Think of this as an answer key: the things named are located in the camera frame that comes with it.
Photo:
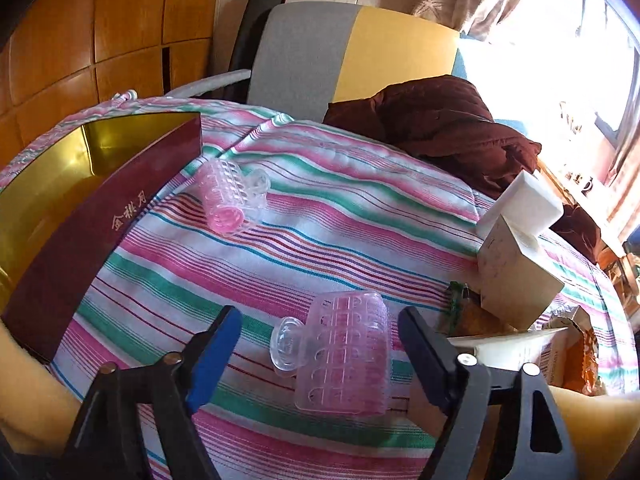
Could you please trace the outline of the yellow sponge block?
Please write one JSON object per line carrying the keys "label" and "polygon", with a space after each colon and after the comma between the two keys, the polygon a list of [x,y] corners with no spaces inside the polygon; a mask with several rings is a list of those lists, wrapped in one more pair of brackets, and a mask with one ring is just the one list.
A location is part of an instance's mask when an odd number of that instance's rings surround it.
{"label": "yellow sponge block", "polygon": [[584,396],[550,387],[498,411],[471,479],[637,479],[639,393]]}

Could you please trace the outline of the orange snack bag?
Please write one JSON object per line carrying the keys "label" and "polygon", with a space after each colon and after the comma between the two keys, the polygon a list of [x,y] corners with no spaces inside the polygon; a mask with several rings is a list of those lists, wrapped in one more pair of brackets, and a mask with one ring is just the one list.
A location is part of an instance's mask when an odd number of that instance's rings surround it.
{"label": "orange snack bag", "polygon": [[555,311],[550,328],[566,328],[564,372],[561,387],[585,396],[604,396],[599,375],[599,344],[589,314],[582,307]]}

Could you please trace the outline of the maroon cloth pile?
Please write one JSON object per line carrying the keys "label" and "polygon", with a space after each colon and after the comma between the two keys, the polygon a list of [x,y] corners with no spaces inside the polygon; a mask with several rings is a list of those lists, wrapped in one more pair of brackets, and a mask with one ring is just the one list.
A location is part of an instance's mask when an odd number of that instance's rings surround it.
{"label": "maroon cloth pile", "polygon": [[492,118],[469,81],[444,75],[391,84],[374,96],[333,102],[326,125],[399,148],[496,200],[542,145]]}

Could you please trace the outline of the white foam block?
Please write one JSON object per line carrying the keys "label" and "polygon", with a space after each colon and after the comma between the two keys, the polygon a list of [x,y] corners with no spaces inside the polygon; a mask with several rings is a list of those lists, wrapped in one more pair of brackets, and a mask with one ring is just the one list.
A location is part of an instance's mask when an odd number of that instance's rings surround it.
{"label": "white foam block", "polygon": [[500,216],[526,234],[538,236],[562,217],[562,200],[547,183],[534,174],[521,171],[498,200],[478,220],[475,232],[486,238]]}

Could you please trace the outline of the white small carton box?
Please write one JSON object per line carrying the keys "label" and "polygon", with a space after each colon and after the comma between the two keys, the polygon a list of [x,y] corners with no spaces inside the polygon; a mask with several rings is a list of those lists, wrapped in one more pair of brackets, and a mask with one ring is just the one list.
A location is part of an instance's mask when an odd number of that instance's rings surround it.
{"label": "white small carton box", "polygon": [[564,282],[536,237],[499,216],[477,254],[480,306],[520,332],[559,295]]}

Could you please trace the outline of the wooden wardrobe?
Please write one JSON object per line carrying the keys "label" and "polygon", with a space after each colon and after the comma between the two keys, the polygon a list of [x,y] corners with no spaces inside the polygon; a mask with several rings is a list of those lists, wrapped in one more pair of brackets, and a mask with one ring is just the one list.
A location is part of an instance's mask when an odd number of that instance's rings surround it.
{"label": "wooden wardrobe", "polygon": [[216,0],[35,0],[1,48],[1,162],[129,89],[208,75]]}

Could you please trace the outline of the pink hair roller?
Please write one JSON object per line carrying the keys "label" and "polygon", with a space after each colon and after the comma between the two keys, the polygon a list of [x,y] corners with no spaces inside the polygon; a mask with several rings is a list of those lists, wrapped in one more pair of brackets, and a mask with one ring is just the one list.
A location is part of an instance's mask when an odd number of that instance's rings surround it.
{"label": "pink hair roller", "polygon": [[303,412],[373,416],[390,398],[390,315],[372,290],[330,292],[305,321],[281,318],[270,337],[274,371],[294,379]]}
{"label": "pink hair roller", "polygon": [[213,232],[231,235],[262,222],[271,185],[264,170],[243,174],[235,162],[214,158],[198,168],[195,184]]}

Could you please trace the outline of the black rolled mat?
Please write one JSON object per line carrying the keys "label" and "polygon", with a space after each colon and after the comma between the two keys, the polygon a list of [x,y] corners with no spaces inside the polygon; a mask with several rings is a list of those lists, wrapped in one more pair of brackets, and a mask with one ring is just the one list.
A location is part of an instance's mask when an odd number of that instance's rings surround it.
{"label": "black rolled mat", "polygon": [[248,0],[229,62],[230,72],[252,70],[270,12],[286,0]]}

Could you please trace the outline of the striped tablecloth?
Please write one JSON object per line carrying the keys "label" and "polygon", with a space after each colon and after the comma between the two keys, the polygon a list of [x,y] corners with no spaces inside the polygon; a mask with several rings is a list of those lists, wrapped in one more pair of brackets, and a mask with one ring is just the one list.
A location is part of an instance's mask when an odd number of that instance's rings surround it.
{"label": "striped tablecloth", "polygon": [[243,315],[241,338],[195,417],[221,477],[416,478],[434,441],[409,422],[413,370],[402,349],[393,350],[384,416],[323,417],[299,411],[292,380],[274,372],[271,331],[280,318],[303,318],[315,296],[357,289],[378,292],[392,313],[411,306],[444,322],[449,284],[477,282],[474,226],[490,200],[386,145],[275,110],[127,95],[67,117],[5,164],[1,180],[85,122],[162,110],[200,114],[205,158],[268,174],[267,208],[256,226],[214,233],[195,166],[185,166],[99,270],[51,374],[82,398],[102,363],[153,363],[231,304]]}

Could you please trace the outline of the green cracker pack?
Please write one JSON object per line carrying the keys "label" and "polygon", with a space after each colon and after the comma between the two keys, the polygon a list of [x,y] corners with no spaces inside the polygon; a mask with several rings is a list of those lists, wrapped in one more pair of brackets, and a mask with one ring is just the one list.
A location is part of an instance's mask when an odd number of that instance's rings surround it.
{"label": "green cracker pack", "polygon": [[454,332],[461,326],[463,308],[467,304],[480,306],[480,294],[466,283],[451,281],[446,289],[449,299],[448,335],[454,336]]}

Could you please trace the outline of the grey yellow chair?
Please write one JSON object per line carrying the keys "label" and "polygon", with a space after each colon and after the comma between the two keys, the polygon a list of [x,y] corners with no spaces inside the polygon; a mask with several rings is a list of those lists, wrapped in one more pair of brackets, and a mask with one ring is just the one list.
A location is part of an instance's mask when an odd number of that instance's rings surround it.
{"label": "grey yellow chair", "polygon": [[459,39],[459,32],[444,25],[374,6],[283,3],[268,14],[252,67],[184,84],[169,94],[194,98],[246,82],[248,104],[321,122],[333,102],[451,74]]}

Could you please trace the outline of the beige barcode carton box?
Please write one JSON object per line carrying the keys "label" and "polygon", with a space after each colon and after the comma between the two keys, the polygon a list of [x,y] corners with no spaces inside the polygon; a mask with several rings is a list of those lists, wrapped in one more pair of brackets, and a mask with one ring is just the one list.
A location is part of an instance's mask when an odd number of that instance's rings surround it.
{"label": "beige barcode carton box", "polygon": [[[449,337],[459,353],[469,353],[477,361],[503,370],[519,370],[527,362],[536,364],[550,386],[564,382],[566,344],[573,339],[568,327],[532,330],[531,332],[492,337]],[[428,403],[419,379],[410,385],[408,419],[430,436],[442,433],[445,416]]]}

